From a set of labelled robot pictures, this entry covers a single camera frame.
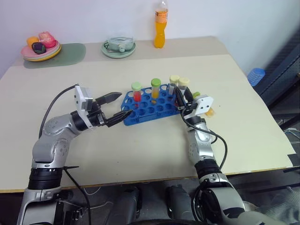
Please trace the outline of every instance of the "yellow cap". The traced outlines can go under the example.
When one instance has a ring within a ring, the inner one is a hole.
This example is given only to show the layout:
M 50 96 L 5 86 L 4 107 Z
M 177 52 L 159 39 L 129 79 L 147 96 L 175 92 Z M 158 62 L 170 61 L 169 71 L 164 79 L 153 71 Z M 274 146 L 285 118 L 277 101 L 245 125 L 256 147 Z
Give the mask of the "yellow cap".
M 179 83 L 180 86 L 188 86 L 189 79 L 186 78 L 186 77 L 182 77 L 182 78 L 179 79 L 178 83 Z
M 178 80 L 180 77 L 178 75 L 172 75 L 170 76 L 170 83 L 178 83 Z

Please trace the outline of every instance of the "test tube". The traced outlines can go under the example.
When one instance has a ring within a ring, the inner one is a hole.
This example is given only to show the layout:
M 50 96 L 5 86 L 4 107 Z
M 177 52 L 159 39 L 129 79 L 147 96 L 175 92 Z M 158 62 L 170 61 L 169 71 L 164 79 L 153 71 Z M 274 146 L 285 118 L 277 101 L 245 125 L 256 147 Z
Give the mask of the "test tube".
M 142 99 L 142 95 L 141 95 L 141 89 L 142 86 L 139 82 L 134 82 L 131 84 L 131 88 L 133 90 L 133 100 L 136 102 L 140 102 Z
M 179 76 L 178 75 L 172 75 L 170 76 L 170 83 L 169 83 L 169 95 L 174 94 L 174 89 L 178 83 L 179 80 Z
M 181 91 L 182 95 L 184 95 L 184 92 L 186 91 L 188 84 L 189 84 L 189 79 L 186 77 L 182 77 L 178 80 L 178 88 Z
M 158 98 L 159 97 L 159 87 L 160 87 L 161 81 L 158 78 L 154 78 L 151 80 L 151 97 L 152 98 Z

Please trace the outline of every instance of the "white wall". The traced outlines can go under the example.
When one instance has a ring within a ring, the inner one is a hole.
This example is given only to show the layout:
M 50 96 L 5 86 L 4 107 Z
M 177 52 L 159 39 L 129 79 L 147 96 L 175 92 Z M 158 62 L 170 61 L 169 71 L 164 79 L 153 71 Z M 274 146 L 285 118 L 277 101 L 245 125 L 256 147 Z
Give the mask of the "white wall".
M 50 31 L 62 43 L 125 33 L 154 37 L 156 0 L 0 0 L 0 77 L 26 38 Z M 248 73 L 265 67 L 300 24 L 299 0 L 169 0 L 166 38 L 216 36 Z

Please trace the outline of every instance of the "plastic bottle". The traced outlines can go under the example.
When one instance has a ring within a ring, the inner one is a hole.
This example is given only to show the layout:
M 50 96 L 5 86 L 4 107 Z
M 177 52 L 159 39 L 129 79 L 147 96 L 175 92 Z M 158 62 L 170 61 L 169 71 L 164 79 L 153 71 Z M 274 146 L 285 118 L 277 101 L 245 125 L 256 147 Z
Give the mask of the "plastic bottle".
M 151 97 L 152 98 L 158 98 L 159 97 L 159 87 L 160 87 L 161 81 L 158 78 L 154 78 L 151 80 Z
M 136 102 L 140 102 L 142 99 L 142 95 L 140 90 L 142 89 L 142 86 L 139 82 L 134 82 L 131 84 L 131 88 L 133 90 L 133 100 Z
M 184 92 L 186 91 L 188 84 L 189 84 L 189 79 L 186 77 L 182 77 L 178 80 L 178 88 L 181 91 L 182 95 L 184 95 Z
M 265 76 L 265 74 L 266 73 L 265 73 L 264 69 L 254 68 L 248 74 L 247 78 L 248 78 L 248 81 L 251 84 L 251 86 L 254 87 L 261 81 L 261 79 Z
M 154 46 L 162 48 L 165 45 L 165 27 L 168 20 L 168 5 L 166 0 L 160 0 L 159 5 L 155 10 L 155 30 L 156 37 L 154 39 Z
M 170 76 L 169 91 L 168 91 L 169 95 L 174 94 L 174 89 L 178 83 L 179 78 L 180 77 L 178 75 Z

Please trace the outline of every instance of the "table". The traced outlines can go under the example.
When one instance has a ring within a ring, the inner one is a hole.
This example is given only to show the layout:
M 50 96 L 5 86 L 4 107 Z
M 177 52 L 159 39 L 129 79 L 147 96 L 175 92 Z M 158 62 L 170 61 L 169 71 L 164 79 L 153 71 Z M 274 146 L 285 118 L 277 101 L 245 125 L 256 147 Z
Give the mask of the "table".
M 149 87 L 154 77 L 168 83 L 170 75 L 191 80 L 192 92 L 212 96 L 216 114 L 204 116 L 208 128 L 224 137 L 228 156 L 222 172 L 247 173 L 292 167 L 293 148 L 247 78 L 214 37 L 167 40 L 164 49 L 138 41 L 136 52 L 121 60 L 105 57 L 100 44 L 86 44 L 85 59 L 75 65 L 26 69 L 18 59 L 0 80 L 2 155 L 1 192 L 23 191 L 29 180 L 32 147 L 52 99 L 75 83 L 89 87 L 94 98 L 111 91 L 126 93 L 131 82 Z M 75 110 L 73 92 L 64 94 L 49 119 Z M 123 97 L 103 105 L 107 117 L 120 110 Z M 212 146 L 220 164 L 224 146 Z M 180 115 L 133 126 L 87 130 L 70 145 L 66 165 L 81 185 L 196 176 L 188 159 L 186 125 Z M 61 185 L 74 186 L 64 174 Z

